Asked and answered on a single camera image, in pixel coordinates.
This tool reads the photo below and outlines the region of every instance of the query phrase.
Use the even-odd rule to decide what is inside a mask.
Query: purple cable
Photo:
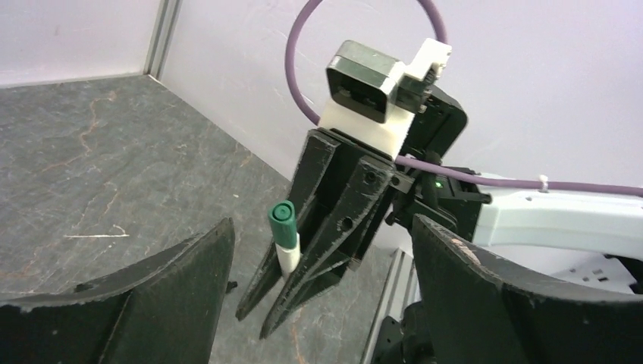
[[[308,106],[300,91],[300,87],[297,86],[297,79],[295,77],[295,48],[297,46],[297,40],[300,37],[303,24],[306,23],[306,20],[308,20],[312,12],[315,11],[321,3],[322,0],[309,0],[306,5],[304,5],[300,14],[297,15],[293,27],[290,28],[290,34],[288,34],[288,40],[286,42],[286,60],[284,62],[284,66],[286,68],[286,82],[288,83],[290,94],[301,112],[315,125],[319,124],[319,115],[315,113],[315,110]]]
[[[295,49],[297,40],[300,37],[303,25],[306,23],[313,11],[322,3],[322,0],[309,0],[303,9],[297,15],[293,27],[290,29],[288,40],[286,42],[286,59],[284,66],[286,69],[286,82],[288,89],[293,97],[295,104],[300,108],[301,112],[314,124],[319,123],[319,115],[306,103],[303,95],[297,86],[295,77]],[[422,6],[428,19],[431,21],[433,31],[435,32],[435,39],[438,42],[447,43],[447,31],[442,21],[440,12],[433,4],[432,0],[418,0]],[[441,174],[447,177],[452,177],[457,180],[469,182],[471,184],[479,184],[482,186],[490,187],[503,187],[503,188],[516,188],[521,190],[540,190],[542,182],[536,180],[502,180],[495,178],[484,178],[454,171],[449,168],[433,165],[431,163],[419,161],[417,159],[397,156],[395,162],[398,165],[404,165],[421,171],[427,171],[435,174]],[[547,188],[550,190],[569,190],[589,193],[609,193],[614,195],[627,195],[627,196],[643,196],[643,188],[640,187],[627,187],[627,186],[611,186],[601,184],[583,184],[575,182],[548,182]]]
[[[404,165],[414,169],[440,174],[446,177],[452,177],[463,182],[478,184],[490,187],[516,188],[521,190],[540,190],[542,182],[535,180],[502,180],[497,178],[485,178],[454,171],[449,168],[433,165],[431,163],[419,161],[418,159],[398,156],[395,159],[398,165]],[[602,184],[582,184],[576,182],[547,182],[549,190],[568,190],[591,193],[609,193],[613,195],[643,196],[643,188],[627,186],[610,186]]]
[[[444,22],[442,21],[442,16],[440,16],[438,9],[431,0],[418,0],[418,2],[427,14],[431,24],[433,24],[435,39],[438,42],[446,43],[447,31],[444,27]],[[286,59],[284,62],[284,67],[286,69],[286,82],[288,83],[290,94],[301,112],[315,125],[319,124],[319,115],[317,115],[308,105],[306,100],[303,98],[300,87],[297,85],[297,79],[295,77],[295,51],[297,40],[300,37],[303,25],[306,23],[310,15],[312,15],[312,12],[315,11],[321,3],[322,0],[309,0],[306,5],[303,6],[299,15],[297,15],[293,27],[290,28],[290,34],[288,34],[288,40],[286,42]]]

